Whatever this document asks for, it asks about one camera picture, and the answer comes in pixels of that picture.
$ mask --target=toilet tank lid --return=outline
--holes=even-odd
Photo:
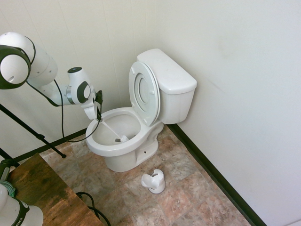
[[[154,73],[160,90],[175,95],[197,87],[197,81],[160,49],[150,49],[138,55],[137,61],[145,63]]]

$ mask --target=black cable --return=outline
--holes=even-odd
[[[107,222],[108,226],[111,226],[109,220],[106,218],[106,216],[105,216],[101,211],[99,211],[98,209],[93,208],[93,207],[91,207],[91,206],[88,206],[88,208],[89,208],[90,210],[94,210],[94,211],[98,212],[98,213],[104,218],[105,222]]]
[[[86,192],[77,192],[77,193],[76,193],[76,195],[77,195],[80,199],[82,198],[82,194],[85,194],[85,195],[89,196],[89,198],[91,199],[92,207],[91,207],[91,206],[88,206],[88,208],[89,208],[90,210],[93,210],[93,211],[94,211],[94,213],[95,213],[95,215],[97,216],[97,218],[100,219],[99,216],[98,216],[98,213],[99,213],[99,214],[104,218],[104,220],[107,222],[108,226],[111,226],[111,224],[110,224],[109,220],[106,218],[106,216],[105,216],[101,211],[99,211],[98,209],[95,208],[95,205],[94,205],[94,199],[92,198],[92,196],[91,196],[90,194],[88,194],[88,193],[86,193]]]
[[[54,79],[54,82],[55,82],[55,84],[56,84],[56,86],[57,86],[57,88],[58,88],[58,91],[60,92],[60,96],[61,96],[61,103],[62,103],[62,135],[63,135],[64,140],[65,140],[65,141],[68,141],[68,142],[71,142],[71,143],[76,143],[76,142],[83,141],[83,140],[87,139],[89,136],[91,136],[91,135],[96,131],[96,129],[97,129],[97,127],[98,127],[98,125],[99,125],[99,123],[100,123],[101,120],[98,120],[98,123],[97,123],[97,125],[96,125],[96,128],[92,131],[92,133],[91,133],[89,136],[85,137],[84,139],[77,140],[77,141],[67,140],[67,139],[65,138],[65,135],[64,135],[64,125],[63,125],[63,122],[64,122],[63,95],[62,95],[62,92],[61,92],[61,90],[60,90],[60,87],[58,86],[58,84],[57,84],[57,82],[56,82],[55,79]]]

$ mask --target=toilet brush holder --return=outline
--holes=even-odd
[[[155,169],[152,175],[142,175],[141,184],[147,187],[150,192],[159,194],[163,192],[165,188],[164,174],[161,170]]]

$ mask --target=toilet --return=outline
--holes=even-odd
[[[109,169],[125,172],[152,157],[158,150],[158,133],[164,124],[186,119],[197,81],[160,49],[137,57],[129,73],[132,107],[102,114],[103,122],[86,141],[89,149],[103,156]],[[86,131],[98,124],[93,120]],[[119,137],[129,140],[122,143]]]

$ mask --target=tile floor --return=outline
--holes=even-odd
[[[41,156],[74,192],[91,194],[113,226],[250,226],[167,126],[158,141],[153,157],[123,173],[108,169],[85,141],[59,145],[65,159],[53,150]],[[141,185],[141,176],[154,169],[165,175],[160,194]]]

